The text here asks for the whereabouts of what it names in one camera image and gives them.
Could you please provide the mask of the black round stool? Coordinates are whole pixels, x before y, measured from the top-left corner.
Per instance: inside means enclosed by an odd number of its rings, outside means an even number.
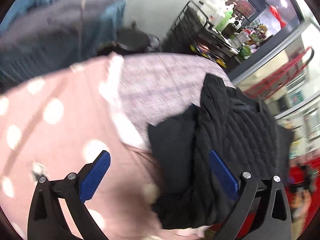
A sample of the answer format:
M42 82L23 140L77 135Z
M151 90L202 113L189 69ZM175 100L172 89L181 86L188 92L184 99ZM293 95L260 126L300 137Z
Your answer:
M115 52L120 55L141 54L158 52L160 40L152 34L147 34L136 27L121 28L117 32L116 39L112 42L103 43L97 55L109 55Z

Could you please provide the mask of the red metal cart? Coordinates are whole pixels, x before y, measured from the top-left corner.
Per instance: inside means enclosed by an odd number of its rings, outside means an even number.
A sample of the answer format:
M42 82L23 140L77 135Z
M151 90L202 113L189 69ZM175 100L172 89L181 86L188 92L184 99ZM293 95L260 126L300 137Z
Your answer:
M310 57L299 67L298 62L310 51ZM310 63L315 54L312 46L309 46L298 54L293 60L282 65L275 72L265 77L251 88L244 91L252 99L262 98L266 100L296 78Z

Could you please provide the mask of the black quilted puffer jacket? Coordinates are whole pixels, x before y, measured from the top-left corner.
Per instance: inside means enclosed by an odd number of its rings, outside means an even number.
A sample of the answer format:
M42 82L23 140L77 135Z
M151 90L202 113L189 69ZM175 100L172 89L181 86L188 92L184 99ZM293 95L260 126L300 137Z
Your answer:
M165 188L153 204L163 229L199 228L223 222L235 200L210 167L215 152L238 177L274 175L287 180L293 132L277 124L263 101L207 74L200 105L148 127L152 154L159 163Z

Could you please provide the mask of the pink polka dot bedsheet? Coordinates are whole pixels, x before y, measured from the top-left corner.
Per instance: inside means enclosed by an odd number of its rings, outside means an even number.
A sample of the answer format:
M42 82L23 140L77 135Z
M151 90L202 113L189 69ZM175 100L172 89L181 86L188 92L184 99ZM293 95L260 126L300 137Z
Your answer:
M151 204L158 165L124 145L139 137L119 107L123 57L103 56L36 77L1 96L1 208L22 239L42 176L63 179L101 151L111 166L86 207L109 239L200 239L206 228L163 230Z

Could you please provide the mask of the lilac textured blanket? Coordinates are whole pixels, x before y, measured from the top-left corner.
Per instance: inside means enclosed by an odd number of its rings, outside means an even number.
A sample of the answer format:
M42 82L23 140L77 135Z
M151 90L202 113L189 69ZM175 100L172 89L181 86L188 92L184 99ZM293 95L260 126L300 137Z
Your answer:
M198 106L208 73L232 87L222 68L204 57L169 53L124 57L117 67L119 115L114 119L121 141L148 150L148 125L156 126L191 104Z

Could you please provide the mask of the blue grey clothes pile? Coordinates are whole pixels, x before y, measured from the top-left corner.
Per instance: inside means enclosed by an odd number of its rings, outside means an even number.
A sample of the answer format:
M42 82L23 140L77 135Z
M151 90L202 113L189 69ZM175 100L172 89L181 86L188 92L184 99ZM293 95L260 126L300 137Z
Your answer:
M1 21L1 89L92 58L116 39L125 0L15 0Z

